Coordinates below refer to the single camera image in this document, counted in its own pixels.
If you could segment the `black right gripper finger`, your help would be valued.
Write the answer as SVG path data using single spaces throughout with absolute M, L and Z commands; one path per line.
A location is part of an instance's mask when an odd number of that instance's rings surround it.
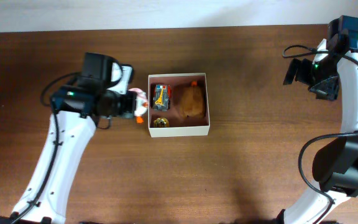
M 300 60 L 298 60 L 296 58 L 294 58 L 290 62 L 289 66 L 288 66 L 287 73 L 286 73 L 284 81 L 283 81 L 283 85 L 291 85 L 293 83 L 299 66 L 300 66 Z
M 339 77 L 329 77 L 308 89 L 316 95 L 316 99 L 334 101 L 339 94 Z

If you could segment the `pink white duck toy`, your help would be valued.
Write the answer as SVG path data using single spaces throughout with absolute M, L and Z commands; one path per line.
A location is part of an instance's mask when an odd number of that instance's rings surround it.
M 149 108 L 149 100 L 146 96 L 146 92 L 140 88 L 131 88 L 129 91 L 136 93 L 134 116 L 136 123 L 142 124 L 144 122 L 142 116 Z

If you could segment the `yellow round wheel toy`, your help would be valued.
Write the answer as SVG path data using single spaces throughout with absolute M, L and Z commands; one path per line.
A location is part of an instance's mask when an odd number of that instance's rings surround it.
M 169 128 L 170 123 L 167 118 L 157 118 L 153 121 L 154 128 Z

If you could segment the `white box pink inside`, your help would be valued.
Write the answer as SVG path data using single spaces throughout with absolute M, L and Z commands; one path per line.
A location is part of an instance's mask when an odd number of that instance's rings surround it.
M 178 108 L 179 99 L 182 96 L 181 89 L 196 82 L 203 91 L 205 113 L 202 118 L 184 118 Z M 152 108 L 155 86 L 158 84 L 169 85 L 172 90 L 170 109 L 159 111 Z M 150 136 L 153 138 L 179 137 L 179 136 L 206 136 L 210 128 L 208 87 L 205 73 L 173 73 L 155 74 L 148 77 L 149 111 L 147 124 Z M 169 126 L 157 128 L 154 121 L 158 118 L 168 120 Z

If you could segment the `brown plush toy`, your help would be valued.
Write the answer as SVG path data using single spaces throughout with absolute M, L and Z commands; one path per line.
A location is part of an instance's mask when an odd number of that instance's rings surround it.
M 197 81 L 179 85 L 175 88 L 178 112 L 182 119 L 204 118 L 206 114 L 206 103 L 204 91 Z

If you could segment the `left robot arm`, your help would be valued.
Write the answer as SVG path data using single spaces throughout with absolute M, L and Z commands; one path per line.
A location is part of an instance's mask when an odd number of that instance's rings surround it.
M 32 178 L 9 217 L 0 223 L 64 223 L 78 166 L 100 119 L 132 119 L 136 92 L 129 64 L 113 57 L 85 53 L 81 71 L 50 97 L 48 135 Z

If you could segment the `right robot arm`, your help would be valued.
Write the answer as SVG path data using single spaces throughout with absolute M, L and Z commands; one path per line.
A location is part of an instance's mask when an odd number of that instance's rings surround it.
M 315 48 L 291 55 L 284 84 L 302 82 L 321 100 L 342 100 L 341 130 L 315 155 L 313 180 L 276 223 L 324 223 L 338 205 L 358 196 L 358 18 L 341 16 Z

